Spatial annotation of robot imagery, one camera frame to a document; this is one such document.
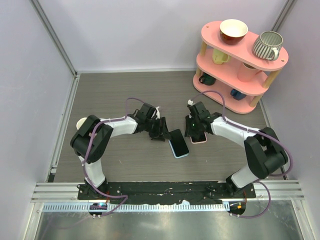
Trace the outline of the blue phone case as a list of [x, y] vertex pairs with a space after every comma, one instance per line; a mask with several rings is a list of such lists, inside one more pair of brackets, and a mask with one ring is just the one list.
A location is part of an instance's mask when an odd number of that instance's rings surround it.
[[183, 141], [169, 140], [168, 142], [172, 150], [173, 156], [176, 159], [183, 158], [190, 153], [189, 148], [184, 140]]

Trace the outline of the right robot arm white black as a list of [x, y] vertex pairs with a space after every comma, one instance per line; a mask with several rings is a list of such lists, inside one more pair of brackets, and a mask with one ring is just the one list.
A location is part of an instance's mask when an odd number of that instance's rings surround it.
[[233, 198], [257, 180], [263, 180], [288, 162], [287, 154], [270, 127], [251, 128], [225, 117], [210, 113], [200, 101], [189, 100], [190, 111], [185, 117], [185, 136], [196, 140], [204, 133], [226, 138], [244, 148], [246, 165], [227, 177], [226, 193]]

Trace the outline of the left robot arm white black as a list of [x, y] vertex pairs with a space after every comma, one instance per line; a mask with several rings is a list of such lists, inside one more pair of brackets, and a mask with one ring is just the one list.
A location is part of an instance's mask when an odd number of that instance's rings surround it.
[[120, 118], [84, 117], [78, 121], [76, 128], [70, 146], [78, 156], [84, 173], [84, 184], [78, 186], [80, 200], [109, 197], [101, 158], [111, 138], [147, 132], [152, 140], [164, 142], [171, 139], [166, 118], [161, 117], [158, 107], [148, 103]]

